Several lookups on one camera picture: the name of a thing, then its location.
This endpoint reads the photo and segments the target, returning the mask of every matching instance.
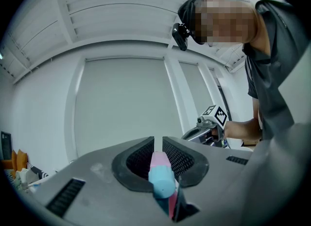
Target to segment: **hand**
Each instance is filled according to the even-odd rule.
[[[224,137],[222,138],[222,139],[226,139],[227,137],[228,137],[228,130],[226,130],[226,128],[225,128],[225,130],[224,130]],[[213,136],[218,136],[218,130],[217,130],[217,128],[213,128],[212,129],[212,135]]]
[[[217,129],[216,128],[213,128],[211,130],[211,134],[208,134],[208,135],[204,135],[205,139],[206,139],[206,142],[210,142],[211,140],[213,142],[218,142],[219,139],[218,139],[218,132],[217,132]]]

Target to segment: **black rubber padding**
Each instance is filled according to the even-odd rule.
[[[241,164],[241,165],[246,165],[248,160],[245,158],[239,158],[239,157],[235,157],[235,156],[229,156],[228,158],[226,158],[226,160]]]
[[[47,205],[47,209],[59,217],[63,217],[84,184],[85,181],[72,178]]]
[[[141,143],[118,154],[112,161],[111,169],[115,178],[131,191],[153,192],[153,185],[148,181],[148,172],[154,137],[148,137]]]
[[[177,201],[174,207],[172,220],[174,222],[179,222],[197,212],[199,212],[199,209],[195,205],[187,204],[182,189],[178,189]]]
[[[175,179],[181,187],[195,186],[202,181],[209,166],[204,155],[168,137],[163,137],[162,150],[169,158]]]

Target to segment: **vent slot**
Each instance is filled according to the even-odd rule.
[[[150,171],[154,142],[155,140],[152,139],[148,144],[145,144],[133,152],[126,160],[127,168],[130,169],[132,173],[146,180],[148,180],[148,173]]]
[[[192,155],[181,151],[179,148],[173,146],[164,139],[162,148],[169,158],[176,180],[178,180],[178,177],[181,174],[186,172],[194,165],[194,158]]]
[[[71,179],[47,205],[47,209],[59,217],[63,217],[84,184],[85,182],[82,180]]]
[[[239,157],[235,157],[235,156],[229,156],[228,158],[226,158],[226,160],[241,164],[241,165],[246,165],[248,160],[245,158],[239,158]]]

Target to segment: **gray plastic surface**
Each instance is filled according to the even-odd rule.
[[[198,119],[201,122],[197,122],[196,127],[187,131],[181,139],[185,139],[188,141],[192,141],[199,144],[205,144],[206,138],[204,135],[209,135],[213,128],[217,129],[217,139],[212,139],[215,142],[215,146],[221,147],[222,146],[222,139],[224,137],[224,130],[217,124],[210,120],[204,120],[204,117],[201,116]]]
[[[194,187],[183,189],[187,203],[200,211],[179,225],[258,225],[284,206],[310,161],[311,126],[294,125],[254,152],[172,140],[203,154],[209,170]],[[46,206],[71,178],[86,183],[64,215],[77,225],[173,225],[151,193],[130,191],[111,172],[113,158],[146,138],[86,154],[51,177],[35,193]],[[246,165],[226,160],[248,159]]]

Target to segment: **man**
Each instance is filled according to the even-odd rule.
[[[253,119],[227,122],[225,138],[271,139],[294,123],[278,87],[309,38],[288,0],[188,0],[178,15],[198,44],[244,44]]]

